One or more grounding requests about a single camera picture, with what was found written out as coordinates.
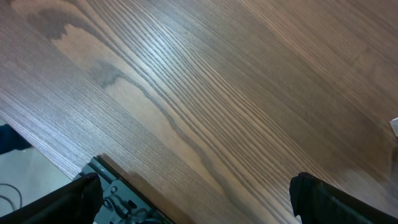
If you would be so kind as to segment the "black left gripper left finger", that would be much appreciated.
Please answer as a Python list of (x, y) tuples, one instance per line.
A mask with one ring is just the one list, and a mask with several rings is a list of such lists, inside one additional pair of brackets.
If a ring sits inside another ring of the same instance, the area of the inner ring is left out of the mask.
[(91, 172), (1, 217), (1, 223), (93, 223), (102, 206), (101, 181)]

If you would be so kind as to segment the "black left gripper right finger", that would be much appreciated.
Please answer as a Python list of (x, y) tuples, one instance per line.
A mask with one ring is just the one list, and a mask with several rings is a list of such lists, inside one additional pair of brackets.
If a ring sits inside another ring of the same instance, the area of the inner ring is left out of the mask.
[(300, 217), (302, 223), (397, 224), (397, 218), (307, 172), (301, 172), (291, 179), (289, 194), (293, 213)]

